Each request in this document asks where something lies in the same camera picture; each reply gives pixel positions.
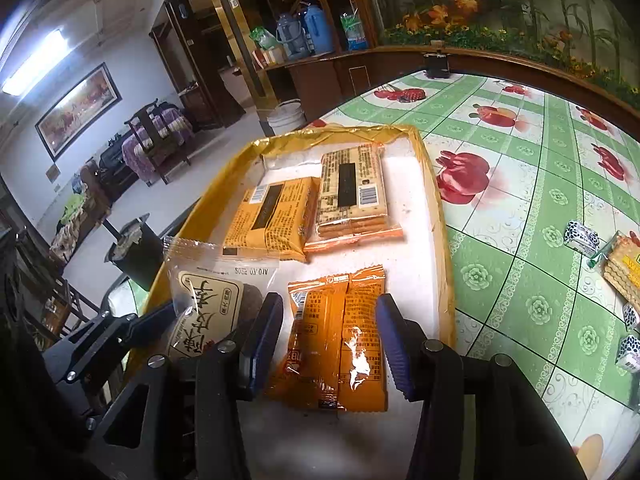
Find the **small orange wafer packs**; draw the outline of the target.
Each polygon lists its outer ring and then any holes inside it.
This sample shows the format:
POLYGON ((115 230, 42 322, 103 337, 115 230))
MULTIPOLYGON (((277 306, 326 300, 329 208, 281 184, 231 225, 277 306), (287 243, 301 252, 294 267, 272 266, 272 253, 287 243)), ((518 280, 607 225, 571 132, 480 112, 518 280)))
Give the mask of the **small orange wafer packs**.
POLYGON ((383 413, 383 349, 375 321, 380 265, 288 284, 293 323, 266 396, 290 408, 383 413))

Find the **small black jar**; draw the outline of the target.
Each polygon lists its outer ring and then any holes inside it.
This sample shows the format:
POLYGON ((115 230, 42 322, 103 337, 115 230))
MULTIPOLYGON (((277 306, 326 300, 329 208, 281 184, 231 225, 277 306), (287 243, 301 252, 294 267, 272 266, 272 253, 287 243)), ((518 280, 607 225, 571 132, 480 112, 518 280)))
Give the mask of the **small black jar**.
POLYGON ((448 55, 442 51, 426 52, 423 55, 425 62, 425 73, 428 78, 448 79, 450 69, 448 55))

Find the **framed wall painting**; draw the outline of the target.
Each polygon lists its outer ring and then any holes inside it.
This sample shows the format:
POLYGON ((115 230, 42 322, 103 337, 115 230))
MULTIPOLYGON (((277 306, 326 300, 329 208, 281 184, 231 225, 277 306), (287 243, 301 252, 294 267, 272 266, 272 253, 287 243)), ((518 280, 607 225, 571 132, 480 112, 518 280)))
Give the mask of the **framed wall painting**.
POLYGON ((121 100, 105 63, 96 66, 58 99, 36 123, 38 136, 52 162, 56 162, 81 133, 121 100))

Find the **white plastic bucket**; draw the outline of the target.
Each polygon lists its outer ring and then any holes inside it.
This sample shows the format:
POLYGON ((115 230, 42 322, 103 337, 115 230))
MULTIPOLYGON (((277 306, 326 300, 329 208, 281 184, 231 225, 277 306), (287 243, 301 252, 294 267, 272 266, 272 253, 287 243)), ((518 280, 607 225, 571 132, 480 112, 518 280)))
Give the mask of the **white plastic bucket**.
POLYGON ((276 136, 303 128, 307 121, 302 102, 292 99, 279 103, 267 116, 267 122, 276 136))

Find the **orange cracker pack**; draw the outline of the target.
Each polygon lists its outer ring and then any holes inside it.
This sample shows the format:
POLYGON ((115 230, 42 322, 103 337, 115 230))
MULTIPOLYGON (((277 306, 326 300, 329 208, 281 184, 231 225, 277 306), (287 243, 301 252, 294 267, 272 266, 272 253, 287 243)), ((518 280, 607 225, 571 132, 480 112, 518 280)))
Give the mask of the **orange cracker pack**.
POLYGON ((305 244, 307 254, 404 236, 402 227, 390 218, 383 154, 382 145, 366 143, 322 155, 314 232, 305 244))

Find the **green plastic bag on shelf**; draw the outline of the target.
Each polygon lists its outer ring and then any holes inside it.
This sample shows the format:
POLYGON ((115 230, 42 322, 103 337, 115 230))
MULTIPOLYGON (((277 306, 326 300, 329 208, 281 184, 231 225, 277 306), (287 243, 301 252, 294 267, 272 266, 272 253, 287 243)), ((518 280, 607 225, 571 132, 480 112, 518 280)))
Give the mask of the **green plastic bag on shelf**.
POLYGON ((250 39, 254 41, 256 46, 264 51, 269 51, 280 46, 280 42, 273 34, 264 26, 257 26, 250 31, 250 39))

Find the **yellow white tray box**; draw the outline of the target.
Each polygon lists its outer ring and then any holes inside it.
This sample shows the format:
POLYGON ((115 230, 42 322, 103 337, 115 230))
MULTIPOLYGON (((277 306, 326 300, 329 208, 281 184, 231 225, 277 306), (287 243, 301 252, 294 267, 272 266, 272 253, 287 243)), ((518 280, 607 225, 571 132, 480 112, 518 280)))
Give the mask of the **yellow white tray box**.
MULTIPOLYGON (((387 206, 399 240, 379 238, 284 260, 270 289, 342 275, 379 264, 386 290, 406 318, 432 338, 454 344, 454 284, 442 204, 421 133, 407 125, 299 130, 247 144, 232 157, 186 219, 181 235, 220 244, 244 193, 256 186, 317 177, 326 153, 382 146, 387 206)), ((388 394, 383 413, 288 408, 266 396, 238 406, 250 475, 255 479, 402 479, 419 427, 421 405, 388 394)))

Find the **orange snack bag with barcode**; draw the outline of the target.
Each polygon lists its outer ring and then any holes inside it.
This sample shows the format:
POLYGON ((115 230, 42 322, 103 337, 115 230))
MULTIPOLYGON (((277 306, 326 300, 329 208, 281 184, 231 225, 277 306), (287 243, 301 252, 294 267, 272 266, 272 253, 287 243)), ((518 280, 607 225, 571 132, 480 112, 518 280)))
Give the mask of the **orange snack bag with barcode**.
POLYGON ((246 191, 228 227, 222 253, 242 258, 306 262, 318 178, 261 184, 246 191))

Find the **blue thermos jug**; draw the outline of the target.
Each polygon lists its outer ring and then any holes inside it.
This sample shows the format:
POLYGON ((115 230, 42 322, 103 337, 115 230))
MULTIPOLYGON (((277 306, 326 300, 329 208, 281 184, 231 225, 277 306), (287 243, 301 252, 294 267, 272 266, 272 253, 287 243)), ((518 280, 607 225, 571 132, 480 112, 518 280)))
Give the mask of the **blue thermos jug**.
POLYGON ((318 6, 310 4, 306 6, 302 18, 312 53, 320 55, 333 52, 332 32, 324 11, 318 6))

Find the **grey thermos jug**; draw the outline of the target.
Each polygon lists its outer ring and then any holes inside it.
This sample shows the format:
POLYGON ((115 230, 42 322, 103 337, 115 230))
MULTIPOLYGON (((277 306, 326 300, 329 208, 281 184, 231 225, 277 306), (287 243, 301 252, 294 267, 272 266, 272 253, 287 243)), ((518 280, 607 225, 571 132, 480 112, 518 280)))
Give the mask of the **grey thermos jug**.
POLYGON ((277 21, 276 38, 282 44, 289 61, 308 58, 310 55, 302 24, 292 15, 282 13, 277 21))

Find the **green yellow cracker pack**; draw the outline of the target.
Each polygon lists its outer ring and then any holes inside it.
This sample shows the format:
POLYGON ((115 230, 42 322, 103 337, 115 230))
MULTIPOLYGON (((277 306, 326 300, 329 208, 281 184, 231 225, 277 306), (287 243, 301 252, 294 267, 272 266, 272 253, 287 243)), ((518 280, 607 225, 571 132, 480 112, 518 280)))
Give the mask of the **green yellow cracker pack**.
POLYGON ((600 266, 603 277, 628 304, 639 309, 639 237, 634 231, 617 231, 592 257, 590 268, 600 266))

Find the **floral aquarium display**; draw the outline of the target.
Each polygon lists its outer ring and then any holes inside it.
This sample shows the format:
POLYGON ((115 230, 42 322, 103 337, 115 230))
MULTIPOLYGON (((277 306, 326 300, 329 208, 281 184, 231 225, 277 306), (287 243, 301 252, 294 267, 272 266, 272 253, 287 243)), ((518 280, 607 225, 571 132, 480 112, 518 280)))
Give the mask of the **floral aquarium display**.
POLYGON ((614 0, 371 0, 382 44, 502 53, 639 105, 639 29, 614 0))

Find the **white clear snack bag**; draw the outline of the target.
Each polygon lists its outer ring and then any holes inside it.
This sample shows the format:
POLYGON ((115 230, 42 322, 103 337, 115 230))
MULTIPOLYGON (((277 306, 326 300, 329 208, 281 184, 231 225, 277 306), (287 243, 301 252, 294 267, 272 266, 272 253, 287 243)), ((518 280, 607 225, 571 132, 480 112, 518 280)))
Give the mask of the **white clear snack bag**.
POLYGON ((167 336, 171 361, 197 358, 257 315, 279 270, 273 258, 168 236, 164 263, 176 320, 167 336))

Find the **wooden chair with cloth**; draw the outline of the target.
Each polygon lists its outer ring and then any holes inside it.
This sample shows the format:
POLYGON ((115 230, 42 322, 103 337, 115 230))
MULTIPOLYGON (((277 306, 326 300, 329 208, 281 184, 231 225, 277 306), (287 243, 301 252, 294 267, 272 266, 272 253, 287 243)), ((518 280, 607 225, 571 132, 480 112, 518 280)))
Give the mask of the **wooden chair with cloth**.
POLYGON ((131 136, 122 144, 122 157, 147 186, 157 179, 168 183, 168 164, 172 160, 191 165, 193 127, 175 104, 154 100, 134 112, 125 125, 131 136))

